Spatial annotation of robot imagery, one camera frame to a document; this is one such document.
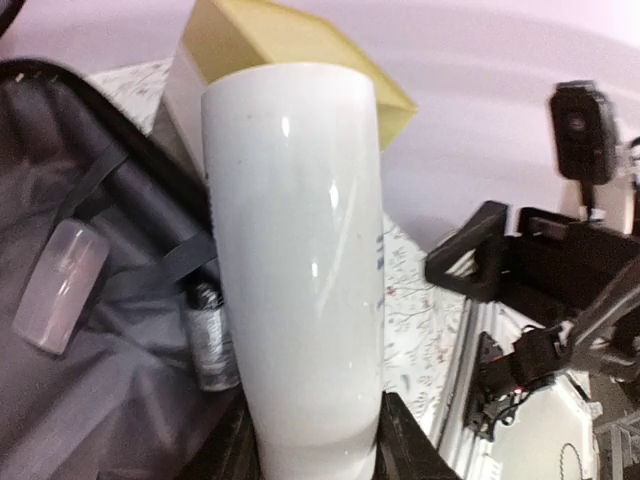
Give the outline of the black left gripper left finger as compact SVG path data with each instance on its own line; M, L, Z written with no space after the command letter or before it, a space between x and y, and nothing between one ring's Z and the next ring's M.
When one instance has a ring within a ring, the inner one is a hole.
M204 450L201 479L258 480L260 467L256 439L248 407L230 409L213 431Z

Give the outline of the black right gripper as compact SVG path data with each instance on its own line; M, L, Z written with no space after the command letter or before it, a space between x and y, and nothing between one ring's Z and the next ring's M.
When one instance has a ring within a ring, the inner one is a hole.
M639 255L638 237L560 214L526 207L513 235L505 235L507 219L506 204L484 202L427 255L425 280L481 303L492 301L499 287L501 303L551 327L585 310ZM476 270L450 273L468 253Z

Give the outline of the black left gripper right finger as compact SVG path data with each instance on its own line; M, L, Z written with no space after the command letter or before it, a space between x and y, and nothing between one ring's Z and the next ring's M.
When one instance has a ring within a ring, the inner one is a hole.
M397 393L384 392L379 416L379 480L459 480Z

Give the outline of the pink and teal kids suitcase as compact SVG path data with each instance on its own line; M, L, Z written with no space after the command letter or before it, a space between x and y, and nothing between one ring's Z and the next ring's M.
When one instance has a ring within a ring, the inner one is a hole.
M49 237L89 225L109 254L65 351L12 327ZM1 65L1 475L201 479L241 389L203 391L187 291L219 293L203 187L116 106L55 64Z

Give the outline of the white cylindrical bottle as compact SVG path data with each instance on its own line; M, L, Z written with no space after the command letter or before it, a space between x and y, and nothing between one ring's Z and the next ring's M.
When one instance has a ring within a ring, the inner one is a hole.
M384 248L376 99L353 69L212 83L203 159L225 303L266 479L369 479Z

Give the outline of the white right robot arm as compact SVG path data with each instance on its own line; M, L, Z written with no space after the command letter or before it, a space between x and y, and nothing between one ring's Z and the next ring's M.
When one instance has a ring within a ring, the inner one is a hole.
M639 239L534 207L505 232L509 208L486 201L426 258L427 282L531 321L505 353L482 333L464 426L486 440L531 394L574 369L621 381L639 375Z

